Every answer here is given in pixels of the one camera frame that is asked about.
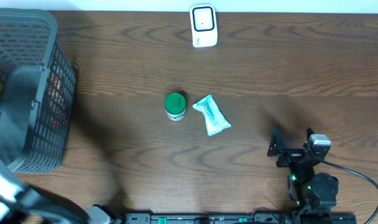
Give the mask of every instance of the green lid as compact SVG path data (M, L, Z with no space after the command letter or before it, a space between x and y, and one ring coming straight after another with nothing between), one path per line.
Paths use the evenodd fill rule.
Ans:
M187 107L187 101L181 94L171 93L168 97L166 97L164 106L168 113L178 115L181 114Z

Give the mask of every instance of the basket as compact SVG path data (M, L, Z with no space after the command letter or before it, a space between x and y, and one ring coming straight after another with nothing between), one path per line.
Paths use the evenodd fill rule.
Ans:
M62 162L76 75L41 10L0 9L0 158L14 172Z

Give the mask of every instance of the wooden table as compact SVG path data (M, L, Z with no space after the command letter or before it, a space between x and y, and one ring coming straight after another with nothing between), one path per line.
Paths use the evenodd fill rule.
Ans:
M378 183L378 15L218 13L218 44L194 49L189 13L52 12L78 70L62 167L27 182L89 208L252 212L295 207L289 170L266 156L277 125L300 147L306 128L327 134L326 160ZM166 94L187 93L170 121ZM212 94L232 128L208 137L192 104ZM378 193L339 179L337 212L363 223Z

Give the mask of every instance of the black cable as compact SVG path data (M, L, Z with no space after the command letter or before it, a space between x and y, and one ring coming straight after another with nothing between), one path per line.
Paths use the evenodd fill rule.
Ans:
M269 208L267 208L267 207L257 208L257 209L251 214L251 220L252 220L252 221L255 222L255 220L254 220L254 219L255 219L254 215L257 214L258 211L261 210L261 209L268 210L269 213L270 213L270 214L271 214L271 215L272 215L277 221L279 221L279 223L280 223L280 219L277 218L277 217L275 216L275 214L273 214L272 211L271 211Z
M312 149L310 149L308 151L310 152L311 156L313 156L318 162L322 162L322 163L327 164L329 166L332 166L332 167L335 167L335 168L338 168L338 169L341 169L341 170L345 170L346 172L350 172L351 174L354 174L354 175L356 175L358 177L362 177L363 179L367 180L372 185L374 185L377 188L377 190L378 190L378 184L375 183L374 180L370 179L369 177L367 177L367 176L365 176L363 174L360 174L360 173L358 173L356 171L353 171L351 169L345 168L343 166L339 166L339 165L336 165L334 163L327 162L324 159L320 159L318 156L316 156L313 153ZM373 214L370 216L370 218L364 224L369 224L374 219L374 217L376 217L377 214L378 214L378 205L377 205L377 208L374 210Z

